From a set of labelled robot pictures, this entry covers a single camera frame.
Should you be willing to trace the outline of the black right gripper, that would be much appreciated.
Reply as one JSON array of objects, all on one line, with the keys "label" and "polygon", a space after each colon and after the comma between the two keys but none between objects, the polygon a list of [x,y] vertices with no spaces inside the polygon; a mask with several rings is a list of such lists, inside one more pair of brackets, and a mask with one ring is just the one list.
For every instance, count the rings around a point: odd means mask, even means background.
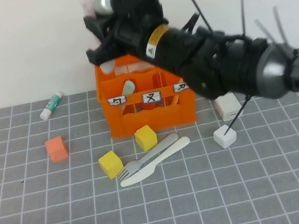
[{"label": "black right gripper", "polygon": [[95,50],[87,50],[90,63],[101,65],[125,55],[144,57],[169,51],[166,20],[160,3],[138,6],[126,14],[85,16],[84,23],[99,40]]}]

